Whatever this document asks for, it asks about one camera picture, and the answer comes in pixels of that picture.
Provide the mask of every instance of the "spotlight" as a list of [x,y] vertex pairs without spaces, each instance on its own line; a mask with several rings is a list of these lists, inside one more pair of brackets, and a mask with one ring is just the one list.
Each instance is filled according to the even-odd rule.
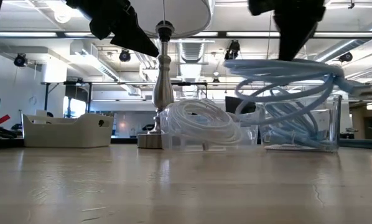
[[122,62],[128,62],[131,60],[131,55],[129,54],[129,50],[123,49],[119,54],[119,60]]
[[29,61],[26,59],[26,54],[19,53],[19,54],[17,54],[17,57],[14,59],[13,63],[17,67],[24,68],[24,67],[27,66],[27,64],[29,63]]
[[225,60],[233,60],[238,57],[238,52],[240,51],[240,44],[238,40],[232,40],[230,46],[225,54]]
[[350,62],[352,61],[353,59],[353,56],[350,52],[344,54],[344,55],[341,55],[341,57],[339,58],[339,61],[341,62]]

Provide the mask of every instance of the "coiled cable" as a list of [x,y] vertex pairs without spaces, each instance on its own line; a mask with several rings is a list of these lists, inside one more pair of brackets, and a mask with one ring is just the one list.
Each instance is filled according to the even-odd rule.
[[[235,90],[236,96],[243,100],[235,114],[239,116],[248,102],[264,103],[265,110],[271,118],[262,120],[241,118],[241,120],[250,125],[269,125],[271,141],[281,144],[300,144],[308,147],[328,144],[325,141],[325,133],[318,130],[317,122],[310,111],[327,100],[334,86],[352,95],[372,93],[370,86],[346,80],[340,67],[309,60],[295,59],[292,62],[228,60],[225,62],[225,67],[229,68],[232,74],[245,78]],[[280,87],[306,80],[320,80],[323,83],[299,93],[288,93]],[[243,86],[251,85],[253,82],[264,82],[269,85],[251,95],[244,95],[240,92]],[[270,96],[258,96],[267,90],[270,91]],[[318,97],[306,106],[299,101],[295,101],[294,104],[286,102],[313,95],[318,95]]]
[[162,122],[162,129],[167,128],[168,133],[176,136],[221,145],[234,145],[242,138],[241,128],[232,117],[208,99],[172,103],[163,115],[167,119]]

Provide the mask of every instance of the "ceiling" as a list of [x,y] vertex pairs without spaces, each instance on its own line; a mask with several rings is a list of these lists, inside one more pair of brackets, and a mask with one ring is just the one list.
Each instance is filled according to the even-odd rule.
[[[55,20],[60,1],[5,1],[0,13],[0,31],[81,31],[89,32],[89,21],[80,13],[69,12],[71,19],[61,24]],[[271,21],[271,14],[265,13],[260,16],[251,16],[246,3],[243,0],[216,0],[212,21],[207,30],[214,31],[268,31],[276,30],[275,23]],[[319,23],[317,30],[320,31],[367,31],[365,27],[372,23],[372,1],[356,1],[355,8],[347,9],[350,1],[336,0],[326,1],[327,11],[323,21]],[[138,14],[138,19],[149,19],[148,15]],[[69,70],[69,76],[83,77],[85,80],[107,80],[102,73],[87,63],[74,62],[70,55],[69,39],[0,39],[0,47],[46,47],[61,55],[74,65]],[[203,51],[202,68],[199,81],[211,82],[214,72],[219,73],[221,82],[240,82],[242,78],[229,74],[222,66],[226,48],[231,39],[212,39],[205,43]],[[299,52],[299,58],[311,58],[339,43],[339,39],[312,39]],[[93,44],[98,50],[100,60],[106,62],[122,80],[129,82],[143,82],[139,75],[141,63],[134,52],[131,52],[129,62],[120,62],[119,53],[121,48],[111,45],[109,40],[86,39],[86,45]],[[238,59],[265,59],[276,58],[279,51],[278,39],[240,39],[241,50]],[[182,78],[179,70],[178,43],[169,44],[169,56],[171,78]],[[363,44],[350,51],[353,55],[351,62],[341,64],[345,75],[356,76],[359,72],[372,68],[372,41]],[[360,75],[360,82],[372,82],[372,72]]]

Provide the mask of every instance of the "clear plastic container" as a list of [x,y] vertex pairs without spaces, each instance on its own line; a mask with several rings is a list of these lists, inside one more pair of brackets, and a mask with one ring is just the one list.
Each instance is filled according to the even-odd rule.
[[[287,111],[300,110],[318,97],[257,104],[260,120],[284,116]],[[260,125],[261,142],[267,150],[337,152],[341,116],[340,95],[331,95],[310,114],[279,123]]]
[[[190,115],[188,118],[198,124],[210,125],[209,121],[203,116]],[[215,135],[216,131],[218,133],[222,132],[221,129],[210,131],[209,133],[202,129],[197,135],[194,133],[193,136],[191,136],[189,130],[168,117],[166,110],[160,113],[160,125],[162,130],[162,147],[165,150],[171,151],[195,152],[225,151],[241,148],[249,149],[256,146],[258,140],[258,126],[250,126],[243,123],[236,124],[241,130],[241,139],[235,142],[229,142],[228,144],[218,144],[217,142],[205,138],[207,135]]]

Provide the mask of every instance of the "wooden table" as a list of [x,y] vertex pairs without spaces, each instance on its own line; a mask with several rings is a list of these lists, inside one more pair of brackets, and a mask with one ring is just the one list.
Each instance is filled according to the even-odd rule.
[[0,150],[0,224],[372,224],[372,151]]

